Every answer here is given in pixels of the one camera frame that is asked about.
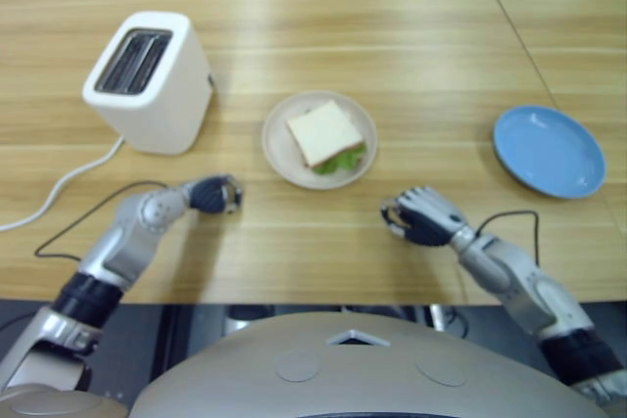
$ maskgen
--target dark floor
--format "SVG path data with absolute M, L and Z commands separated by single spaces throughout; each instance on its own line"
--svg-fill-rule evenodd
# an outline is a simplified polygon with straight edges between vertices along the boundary
M 0 302 L 0 324 L 38 308 L 38 302 Z M 627 363 L 627 303 L 586 304 L 601 336 Z M 339 309 L 337 306 L 276 305 L 275 314 Z M 397 307 L 362 307 L 374 313 L 396 315 Z M 421 306 L 407 307 L 416 320 L 425 322 Z M 108 395 L 130 407 L 151 378 L 218 340 L 224 331 L 223 305 L 160 306 L 123 305 L 113 315 L 97 352 L 87 358 L 93 370 L 90 391 Z M 534 342 L 507 316 L 501 307 L 458 307 L 467 320 L 467 339 L 519 362 L 553 375 Z M 449 317 L 447 332 L 461 335 L 463 321 Z M 27 320 L 0 332 L 0 357 L 4 356 Z

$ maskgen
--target lettuce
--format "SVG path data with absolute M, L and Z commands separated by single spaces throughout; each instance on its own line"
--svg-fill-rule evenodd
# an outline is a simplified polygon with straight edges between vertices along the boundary
M 344 168 L 346 170 L 354 169 L 362 159 L 362 155 L 365 153 L 366 147 L 364 143 L 361 143 L 355 149 L 349 149 L 339 153 L 332 159 L 329 159 L 325 163 L 318 165 L 312 170 L 318 175 L 328 175 L 333 173 L 338 168 Z

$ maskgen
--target white plate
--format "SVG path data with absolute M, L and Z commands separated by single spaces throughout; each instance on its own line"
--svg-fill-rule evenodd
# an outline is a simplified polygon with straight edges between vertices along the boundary
M 305 166 L 301 151 L 286 122 L 324 105 L 329 100 L 334 100 L 350 115 L 351 121 L 363 136 L 367 150 L 353 170 L 338 168 L 334 173 L 318 175 Z M 376 127 L 368 113 L 355 100 L 326 90 L 298 93 L 279 103 L 265 120 L 262 140 L 265 157 L 272 168 L 295 185 L 312 190 L 331 190 L 357 180 L 374 162 L 378 146 Z

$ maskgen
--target black cable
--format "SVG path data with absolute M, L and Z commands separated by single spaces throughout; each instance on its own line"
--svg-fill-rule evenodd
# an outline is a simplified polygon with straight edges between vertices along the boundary
M 506 215 L 533 215 L 534 224 L 533 224 L 533 243 L 534 243 L 534 251 L 536 256 L 536 266 L 540 266 L 540 215 L 531 209 L 523 209 L 523 210 L 507 210 L 505 212 L 497 212 L 494 215 L 491 215 L 486 220 L 484 220 L 479 228 L 477 229 L 477 237 L 481 235 L 481 231 L 485 229 L 486 225 L 492 222 L 494 219 L 498 219 L 499 217 L 504 217 Z
M 106 203 L 108 203 L 110 200 L 112 200 L 113 198 L 115 198 L 119 194 L 121 194 L 121 193 L 123 193 L 125 191 L 128 191 L 129 189 L 134 188 L 136 186 L 144 186 L 144 185 L 153 185 L 153 186 L 160 186 L 161 188 L 168 188 L 168 185 L 166 183 L 163 183 L 161 181 L 153 181 L 153 180 L 135 181 L 133 183 L 129 183 L 127 185 L 124 185 L 121 188 L 119 188 L 118 190 L 114 191 L 111 195 L 109 195 L 107 198 L 102 200 L 100 203 L 98 203 L 92 209 L 88 210 L 85 214 L 83 214 L 81 217 L 79 217 L 73 223 L 68 225 L 65 229 L 63 229 L 62 231 L 58 232 L 56 235 L 54 235 L 50 239 L 46 240 L 43 244 L 41 244 L 35 250 L 34 255 L 36 257 L 38 257 L 38 258 L 67 258 L 67 259 L 71 259 L 71 260 L 74 260 L 74 261 L 80 261 L 80 258 L 78 256 L 76 256 L 76 255 L 71 255 L 71 254 L 43 254 L 41 251 L 43 249 L 45 249 L 46 247 L 48 247 L 50 244 L 52 244 L 55 240 L 59 239 L 63 235 L 65 235 L 68 232 L 70 232 L 80 222 L 85 220 L 87 217 L 89 217 L 91 214 L 96 212 L 98 209 L 100 209 L 102 206 L 104 206 Z
M 466 338 L 468 336 L 468 332 L 470 331 L 470 322 L 468 322 L 466 316 L 460 313 L 455 307 L 451 307 L 451 310 L 447 312 L 447 317 L 447 326 L 452 325 L 456 320 L 459 320 L 462 328 L 461 335 L 459 335 L 459 337 L 462 339 Z
M 15 316 L 12 319 L 7 320 L 3 324 L 0 324 L 0 333 L 5 331 L 7 328 L 15 325 L 16 323 L 21 322 L 22 320 L 26 320 L 27 318 L 30 318 L 30 317 L 34 316 L 35 313 L 37 313 L 37 310 L 34 310 L 33 312 L 23 313 L 22 315 Z

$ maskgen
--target blue plate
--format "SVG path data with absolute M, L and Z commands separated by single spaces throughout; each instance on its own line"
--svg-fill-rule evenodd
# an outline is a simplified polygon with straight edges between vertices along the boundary
M 494 145 L 503 165 L 541 193 L 585 198 L 603 185 L 605 157 L 597 140 L 557 110 L 526 105 L 503 113 Z

